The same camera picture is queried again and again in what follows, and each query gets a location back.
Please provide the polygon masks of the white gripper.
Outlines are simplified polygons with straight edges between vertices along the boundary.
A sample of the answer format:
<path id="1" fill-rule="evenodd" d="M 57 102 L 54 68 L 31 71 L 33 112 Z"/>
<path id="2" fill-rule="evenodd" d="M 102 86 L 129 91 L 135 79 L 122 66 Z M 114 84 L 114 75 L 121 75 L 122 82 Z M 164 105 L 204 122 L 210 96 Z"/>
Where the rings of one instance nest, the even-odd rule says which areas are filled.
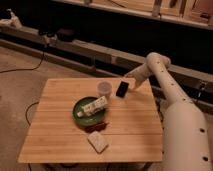
<path id="1" fill-rule="evenodd" d="M 144 63 L 143 65 L 138 66 L 137 68 L 125 74 L 125 77 L 135 79 L 133 90 L 136 90 L 149 77 L 149 68 L 147 67 L 147 64 Z"/>

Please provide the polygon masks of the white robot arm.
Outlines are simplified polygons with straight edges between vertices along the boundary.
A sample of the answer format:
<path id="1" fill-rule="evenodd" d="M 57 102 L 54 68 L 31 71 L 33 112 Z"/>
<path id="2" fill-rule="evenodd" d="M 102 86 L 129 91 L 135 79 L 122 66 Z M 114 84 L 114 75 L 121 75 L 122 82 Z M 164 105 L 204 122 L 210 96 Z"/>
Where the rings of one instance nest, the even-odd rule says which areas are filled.
<path id="1" fill-rule="evenodd" d="M 168 72 L 171 60 L 151 52 L 146 61 L 126 74 L 133 90 L 154 75 L 168 108 L 163 120 L 162 171 L 212 171 L 208 128 L 203 112 Z"/>

